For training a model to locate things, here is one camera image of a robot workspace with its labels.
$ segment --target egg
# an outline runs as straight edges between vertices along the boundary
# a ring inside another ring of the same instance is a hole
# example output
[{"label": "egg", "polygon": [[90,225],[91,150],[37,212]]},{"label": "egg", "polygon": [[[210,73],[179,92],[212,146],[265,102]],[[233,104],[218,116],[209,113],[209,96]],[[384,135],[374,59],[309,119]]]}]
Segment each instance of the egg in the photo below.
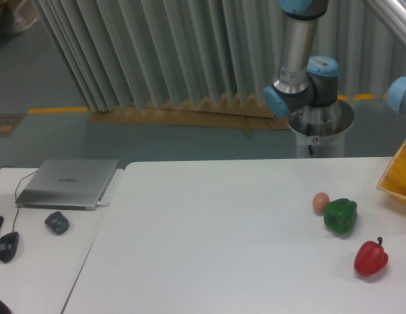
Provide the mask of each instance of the egg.
[{"label": "egg", "polygon": [[317,215],[323,215],[325,208],[329,203],[329,196],[327,193],[320,192],[315,195],[314,199],[312,200],[312,206],[314,207],[314,211]]}]

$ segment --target mouse cable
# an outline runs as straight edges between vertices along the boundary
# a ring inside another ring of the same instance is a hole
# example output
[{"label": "mouse cable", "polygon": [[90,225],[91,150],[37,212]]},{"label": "mouse cable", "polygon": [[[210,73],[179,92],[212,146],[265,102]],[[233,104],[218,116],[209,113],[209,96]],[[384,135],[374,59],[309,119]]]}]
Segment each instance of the mouse cable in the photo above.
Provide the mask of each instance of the mouse cable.
[{"label": "mouse cable", "polygon": [[2,167],[0,167],[0,170],[4,169],[4,168],[13,168],[13,167],[12,166],[2,166]]},{"label": "mouse cable", "polygon": [[[22,178],[22,179],[20,180],[20,182],[18,183],[17,188],[15,189],[15,192],[14,192],[15,200],[17,200],[17,190],[18,190],[18,188],[20,187],[21,182],[22,182],[25,178],[29,177],[30,175],[33,175],[33,174],[36,173],[36,172],[37,172],[37,170],[34,171],[34,172],[32,172],[32,173],[30,173],[29,175],[26,175],[24,178]],[[15,220],[17,219],[18,213],[20,212],[20,206],[17,206],[17,208],[18,208],[18,209],[17,209],[17,214],[15,214],[14,222],[12,223],[12,232],[14,232]]]}]

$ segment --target blue joint cap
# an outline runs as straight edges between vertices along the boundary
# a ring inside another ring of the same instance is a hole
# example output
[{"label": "blue joint cap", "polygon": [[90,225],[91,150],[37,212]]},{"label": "blue joint cap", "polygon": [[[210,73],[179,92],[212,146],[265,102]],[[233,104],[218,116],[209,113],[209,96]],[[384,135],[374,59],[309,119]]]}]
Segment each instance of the blue joint cap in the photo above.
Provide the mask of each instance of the blue joint cap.
[{"label": "blue joint cap", "polygon": [[272,112],[276,116],[288,116],[290,115],[290,110],[283,101],[282,98],[277,94],[271,86],[267,86],[264,89],[264,99]]},{"label": "blue joint cap", "polygon": [[339,64],[333,58],[327,56],[313,56],[309,58],[306,70],[319,77],[337,77],[339,75]]},{"label": "blue joint cap", "polygon": [[388,89],[388,93],[386,93],[386,103],[398,114],[401,112],[401,103],[405,91],[406,77],[399,77],[391,84]]},{"label": "blue joint cap", "polygon": [[298,14],[305,11],[314,0],[279,0],[282,10],[289,14]]}]

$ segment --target silver laptop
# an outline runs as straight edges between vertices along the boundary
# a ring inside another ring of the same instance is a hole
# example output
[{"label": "silver laptop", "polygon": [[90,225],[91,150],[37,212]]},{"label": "silver laptop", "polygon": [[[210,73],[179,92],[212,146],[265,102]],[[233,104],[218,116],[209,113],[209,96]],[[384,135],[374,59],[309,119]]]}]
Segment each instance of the silver laptop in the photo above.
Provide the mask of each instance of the silver laptop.
[{"label": "silver laptop", "polygon": [[16,200],[21,207],[95,209],[118,160],[45,160]]}]

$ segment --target floor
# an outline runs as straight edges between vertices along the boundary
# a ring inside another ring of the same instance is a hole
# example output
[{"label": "floor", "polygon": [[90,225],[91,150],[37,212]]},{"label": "floor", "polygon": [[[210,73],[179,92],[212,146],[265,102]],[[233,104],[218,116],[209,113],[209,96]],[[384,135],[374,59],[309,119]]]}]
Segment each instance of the floor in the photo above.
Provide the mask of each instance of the floor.
[{"label": "floor", "polygon": [[[383,101],[348,101],[355,123],[346,157],[393,156],[406,136],[406,118]],[[41,23],[0,38],[0,114],[84,103]],[[191,126],[99,124],[89,113],[27,114],[10,137],[0,137],[0,166],[39,167],[47,158],[116,158],[130,162],[295,158],[291,131]]]}]

